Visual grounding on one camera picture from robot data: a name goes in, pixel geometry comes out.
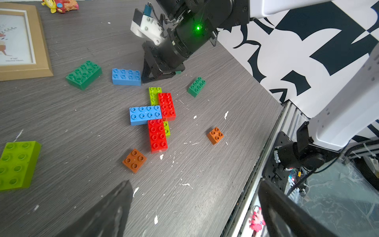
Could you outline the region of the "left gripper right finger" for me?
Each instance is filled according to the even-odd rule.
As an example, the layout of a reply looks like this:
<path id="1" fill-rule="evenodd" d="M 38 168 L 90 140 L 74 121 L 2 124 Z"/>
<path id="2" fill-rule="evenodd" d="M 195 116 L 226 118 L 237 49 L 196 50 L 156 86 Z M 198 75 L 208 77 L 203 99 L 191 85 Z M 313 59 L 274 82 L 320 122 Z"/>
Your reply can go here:
<path id="1" fill-rule="evenodd" d="M 258 188 L 262 214 L 270 237 L 334 237 L 335 234 L 309 216 L 271 182 Z"/>

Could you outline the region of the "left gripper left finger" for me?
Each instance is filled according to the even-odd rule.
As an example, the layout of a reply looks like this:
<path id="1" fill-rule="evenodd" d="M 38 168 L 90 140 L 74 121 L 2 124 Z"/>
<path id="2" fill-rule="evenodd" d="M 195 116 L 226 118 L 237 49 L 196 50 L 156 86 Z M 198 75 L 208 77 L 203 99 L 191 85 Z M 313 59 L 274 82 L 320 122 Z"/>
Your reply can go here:
<path id="1" fill-rule="evenodd" d="M 122 237 L 133 199 L 129 181 L 122 181 L 58 237 Z"/>

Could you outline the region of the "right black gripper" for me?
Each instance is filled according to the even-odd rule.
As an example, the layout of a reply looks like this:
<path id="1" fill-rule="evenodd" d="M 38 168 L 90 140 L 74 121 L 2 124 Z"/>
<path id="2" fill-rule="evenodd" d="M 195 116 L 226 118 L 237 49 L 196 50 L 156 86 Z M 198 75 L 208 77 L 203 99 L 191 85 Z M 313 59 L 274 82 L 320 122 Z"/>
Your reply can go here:
<path id="1" fill-rule="evenodd" d="M 159 52 L 159 48 L 151 41 L 142 44 L 144 50 L 144 67 L 141 74 L 142 83 L 150 83 L 169 79 L 177 74 L 181 74 L 185 70 L 184 64 L 180 64 L 176 68 L 172 68 L 164 61 L 163 56 Z"/>

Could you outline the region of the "red lego brick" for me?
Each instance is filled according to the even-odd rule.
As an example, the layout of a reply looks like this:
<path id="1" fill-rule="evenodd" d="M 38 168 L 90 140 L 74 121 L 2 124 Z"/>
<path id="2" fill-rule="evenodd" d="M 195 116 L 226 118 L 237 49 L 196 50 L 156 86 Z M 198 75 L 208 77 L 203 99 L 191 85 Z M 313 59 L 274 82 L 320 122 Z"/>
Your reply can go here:
<path id="1" fill-rule="evenodd" d="M 151 153 L 165 152 L 168 149 L 164 123 L 162 119 L 148 121 Z"/>
<path id="2" fill-rule="evenodd" d="M 158 99 L 161 108 L 162 119 L 164 121 L 174 121 L 176 119 L 176 112 L 171 93 L 159 93 Z"/>

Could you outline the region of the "blue lego brick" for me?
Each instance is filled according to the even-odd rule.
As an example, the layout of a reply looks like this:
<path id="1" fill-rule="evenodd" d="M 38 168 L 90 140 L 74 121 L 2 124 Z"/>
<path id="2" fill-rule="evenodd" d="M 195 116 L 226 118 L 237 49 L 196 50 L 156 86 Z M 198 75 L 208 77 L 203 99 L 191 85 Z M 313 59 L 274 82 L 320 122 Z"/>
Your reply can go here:
<path id="1" fill-rule="evenodd" d="M 132 107 L 129 109 L 132 126 L 147 124 L 149 120 L 162 119 L 160 106 Z"/>
<path id="2" fill-rule="evenodd" d="M 141 86 L 141 73 L 136 70 L 112 69 L 112 82 L 114 85 Z"/>

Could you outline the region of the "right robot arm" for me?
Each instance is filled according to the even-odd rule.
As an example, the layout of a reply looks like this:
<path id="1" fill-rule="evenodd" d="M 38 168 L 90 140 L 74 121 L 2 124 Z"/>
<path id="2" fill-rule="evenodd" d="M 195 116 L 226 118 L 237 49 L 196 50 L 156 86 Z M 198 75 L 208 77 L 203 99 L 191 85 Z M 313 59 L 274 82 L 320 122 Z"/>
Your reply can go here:
<path id="1" fill-rule="evenodd" d="M 159 1 L 153 80 L 170 78 L 207 41 L 220 42 L 272 95 L 307 116 L 281 145 L 284 167 L 317 169 L 379 118 L 378 1 Z"/>

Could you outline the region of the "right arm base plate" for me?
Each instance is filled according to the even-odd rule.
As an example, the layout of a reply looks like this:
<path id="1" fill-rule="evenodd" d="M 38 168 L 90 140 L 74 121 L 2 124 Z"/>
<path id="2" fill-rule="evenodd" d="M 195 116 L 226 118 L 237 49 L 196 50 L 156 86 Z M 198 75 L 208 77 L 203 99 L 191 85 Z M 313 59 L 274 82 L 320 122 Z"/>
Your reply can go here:
<path id="1" fill-rule="evenodd" d="M 299 160 L 296 158 L 295 150 L 295 142 L 283 131 L 280 131 L 263 170 L 263 178 L 270 181 L 284 193 L 287 193 L 285 190 L 290 171 L 301 167 Z"/>

